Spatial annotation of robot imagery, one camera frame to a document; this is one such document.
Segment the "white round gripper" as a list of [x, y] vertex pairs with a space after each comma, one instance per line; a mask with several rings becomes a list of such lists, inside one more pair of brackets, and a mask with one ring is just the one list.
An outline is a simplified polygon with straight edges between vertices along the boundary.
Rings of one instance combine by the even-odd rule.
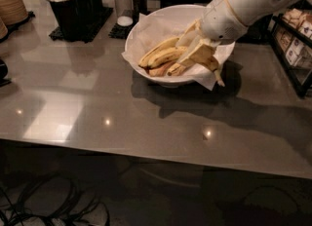
[[[247, 31], [228, 0], [213, 0], [205, 7], [201, 19], [195, 19], [176, 42], [177, 47], [188, 47], [177, 62], [186, 67], [200, 64], [200, 54], [214, 57], [217, 42], [210, 39], [233, 42]], [[210, 39], [201, 39], [202, 33]]]

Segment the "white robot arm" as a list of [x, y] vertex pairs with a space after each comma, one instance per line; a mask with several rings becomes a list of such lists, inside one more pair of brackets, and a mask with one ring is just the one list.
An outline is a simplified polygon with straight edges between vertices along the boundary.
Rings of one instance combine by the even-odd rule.
[[186, 66], [192, 60], [207, 63], [212, 54], [205, 56], [208, 43], [230, 44], [241, 38], [257, 20], [274, 14], [298, 0], [213, 0], [197, 20], [199, 27], [178, 41], [186, 44], [187, 51], [178, 59]]

